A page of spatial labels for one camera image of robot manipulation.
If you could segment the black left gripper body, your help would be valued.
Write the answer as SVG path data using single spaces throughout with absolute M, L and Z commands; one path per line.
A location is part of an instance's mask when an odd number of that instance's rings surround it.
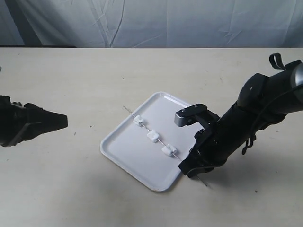
M 13 147 L 26 141 L 26 105 L 11 102 L 9 96 L 0 96 L 0 145 Z

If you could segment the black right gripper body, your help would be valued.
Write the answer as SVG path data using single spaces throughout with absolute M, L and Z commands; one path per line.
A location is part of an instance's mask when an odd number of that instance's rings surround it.
M 256 115 L 246 111 L 227 111 L 197 137 L 192 153 L 196 162 L 221 167 L 241 145 L 244 145 L 241 153 L 245 155 L 256 139 L 255 120 Z

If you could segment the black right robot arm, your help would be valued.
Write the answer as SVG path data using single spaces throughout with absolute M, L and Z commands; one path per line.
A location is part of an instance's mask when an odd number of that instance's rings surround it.
M 279 73 L 271 77 L 255 74 L 242 87 L 237 101 L 223 115 L 195 104 L 175 113 L 179 127 L 199 123 L 195 144 L 181 161 L 179 169 L 187 177 L 208 173 L 225 164 L 239 147 L 245 154 L 256 140 L 256 132 L 280 123 L 287 114 L 303 109 L 303 63 L 283 64 L 279 53 L 269 62 Z M 9 104 L 9 128 L 3 146 L 14 146 L 41 134 L 66 128 L 67 116 L 46 111 L 34 104 Z

